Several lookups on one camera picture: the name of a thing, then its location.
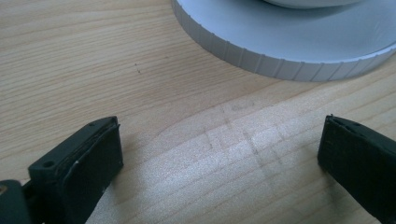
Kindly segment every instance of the wood grain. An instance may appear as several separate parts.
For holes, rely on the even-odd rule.
[[[116,115],[125,167],[88,223],[378,223],[316,156],[331,113],[396,139],[395,71],[281,81],[201,49],[170,1],[2,0],[0,179]]]

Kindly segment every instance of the small hole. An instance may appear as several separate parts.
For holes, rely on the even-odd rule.
[[[7,191],[7,186],[0,185],[0,195],[4,194]]]
[[[54,164],[55,164],[54,161],[46,161],[46,162],[44,162],[43,167],[45,167],[45,168],[50,168],[50,167],[53,166]]]

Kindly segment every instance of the wooden surface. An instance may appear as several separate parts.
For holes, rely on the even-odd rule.
[[[396,139],[395,86],[395,56],[327,83],[243,71],[169,0],[2,0],[0,179],[116,115],[125,167],[88,223],[377,223],[316,156],[331,113]]]

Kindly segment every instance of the white disc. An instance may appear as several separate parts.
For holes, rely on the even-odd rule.
[[[396,1],[290,9],[262,0],[172,0],[178,21],[204,49],[268,77],[355,77],[396,51]]]

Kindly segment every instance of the ridged edge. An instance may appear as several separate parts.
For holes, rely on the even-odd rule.
[[[202,48],[223,61],[249,72],[294,81],[330,81],[358,77],[378,67],[396,52],[396,46],[376,54],[335,63],[294,62],[240,48],[206,30],[183,6],[172,0],[172,8],[184,31]]]

